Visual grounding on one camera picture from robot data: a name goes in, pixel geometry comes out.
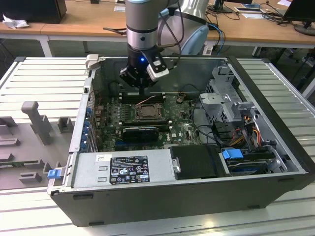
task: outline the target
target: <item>tissue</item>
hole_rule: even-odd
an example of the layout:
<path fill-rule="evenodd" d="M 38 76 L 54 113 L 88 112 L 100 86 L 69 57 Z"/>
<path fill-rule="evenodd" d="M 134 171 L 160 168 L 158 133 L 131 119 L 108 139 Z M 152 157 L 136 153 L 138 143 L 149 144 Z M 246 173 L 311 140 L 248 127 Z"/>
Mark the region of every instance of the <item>tissue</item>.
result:
<path fill-rule="evenodd" d="M 28 27 L 28 23 L 25 20 L 13 20 L 10 18 L 7 18 L 5 15 L 3 15 L 4 20 L 2 21 L 6 26 L 12 29 L 16 28 L 24 28 Z"/>

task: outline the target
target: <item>wooden table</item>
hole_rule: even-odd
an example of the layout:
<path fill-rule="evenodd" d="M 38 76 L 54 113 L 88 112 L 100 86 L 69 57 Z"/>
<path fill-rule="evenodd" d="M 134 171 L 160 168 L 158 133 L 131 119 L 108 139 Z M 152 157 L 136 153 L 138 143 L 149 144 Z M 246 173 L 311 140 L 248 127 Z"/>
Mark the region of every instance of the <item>wooden table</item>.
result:
<path fill-rule="evenodd" d="M 277 4 L 279 0 L 270 0 L 270 4 L 279 9 L 287 9 L 286 6 Z M 265 0 L 254 0 L 255 3 L 265 3 Z M 235 10 L 235 6 L 242 6 L 237 3 L 225 3 Z M 215 17 L 208 15 L 212 22 L 216 22 Z M 237 19 L 235 14 L 229 14 L 230 18 Z M 219 27 L 226 35 L 225 45 L 233 46 L 259 46 L 259 47 L 279 47 L 279 48 L 313 48 L 315 37 L 303 35 L 293 28 L 293 25 L 277 25 L 277 23 L 266 19 L 247 19 L 242 14 L 240 20 L 231 20 L 226 15 L 218 16 Z M 213 46 L 213 40 L 218 39 L 218 33 L 212 31 L 208 35 L 208 47 Z"/>
<path fill-rule="evenodd" d="M 263 3 L 265 0 L 254 0 Z M 270 3 L 280 9 L 285 6 L 277 4 L 279 0 L 270 0 Z M 233 8 L 241 6 L 237 3 L 225 3 Z M 49 40 L 83 41 L 85 51 L 87 41 L 116 41 L 126 42 L 125 36 L 120 36 L 103 27 L 125 28 L 126 16 L 124 12 L 114 11 L 115 3 L 100 2 L 90 4 L 90 1 L 76 2 L 66 0 L 67 13 L 60 24 L 31 23 L 30 28 L 8 29 L 0 27 L 0 38 L 37 39 L 40 41 L 46 57 L 51 57 Z M 218 16 L 219 26 L 225 32 L 225 45 L 233 46 L 259 46 L 283 48 L 313 48 L 315 37 L 296 32 L 292 25 L 282 27 L 265 19 L 246 19 L 240 14 L 240 20 L 231 20 L 224 14 Z M 209 32 L 207 47 L 212 47 L 218 40 L 215 30 Z"/>

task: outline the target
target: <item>motherboard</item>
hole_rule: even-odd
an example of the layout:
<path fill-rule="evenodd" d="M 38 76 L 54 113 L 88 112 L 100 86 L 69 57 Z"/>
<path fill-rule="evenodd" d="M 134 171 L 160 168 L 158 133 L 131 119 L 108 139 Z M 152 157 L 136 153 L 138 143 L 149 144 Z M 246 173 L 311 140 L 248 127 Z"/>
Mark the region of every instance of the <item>motherboard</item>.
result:
<path fill-rule="evenodd" d="M 201 144 L 199 131 L 191 119 L 194 101 L 178 95 L 163 95 L 160 99 L 152 96 L 139 103 L 110 98 L 96 107 L 99 150 L 166 149 Z"/>

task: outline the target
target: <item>computer monitor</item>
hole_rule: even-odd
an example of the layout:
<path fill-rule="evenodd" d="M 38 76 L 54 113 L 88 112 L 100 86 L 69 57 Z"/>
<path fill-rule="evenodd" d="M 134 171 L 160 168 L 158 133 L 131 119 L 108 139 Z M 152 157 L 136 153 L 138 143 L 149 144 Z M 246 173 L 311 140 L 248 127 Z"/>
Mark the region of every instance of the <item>computer monitor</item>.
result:
<path fill-rule="evenodd" d="M 243 4 L 251 4 L 252 0 L 215 0 L 215 3 L 210 6 L 210 10 L 218 13 L 232 13 L 233 11 L 224 6 L 224 2 L 235 2 L 235 3 L 243 3 Z"/>
<path fill-rule="evenodd" d="M 311 27 L 312 22 L 315 22 L 315 0 L 293 0 L 283 19 L 304 22 L 304 25 L 294 26 L 294 29 L 299 33 L 315 36 L 315 29 Z"/>

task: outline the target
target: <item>warning label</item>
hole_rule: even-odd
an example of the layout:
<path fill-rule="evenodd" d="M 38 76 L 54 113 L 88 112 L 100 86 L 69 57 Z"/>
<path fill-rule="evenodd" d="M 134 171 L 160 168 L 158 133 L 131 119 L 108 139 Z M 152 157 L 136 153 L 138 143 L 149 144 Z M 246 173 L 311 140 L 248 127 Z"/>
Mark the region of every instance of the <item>warning label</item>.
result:
<path fill-rule="evenodd" d="M 150 182 L 148 157 L 111 158 L 109 179 L 111 184 Z"/>

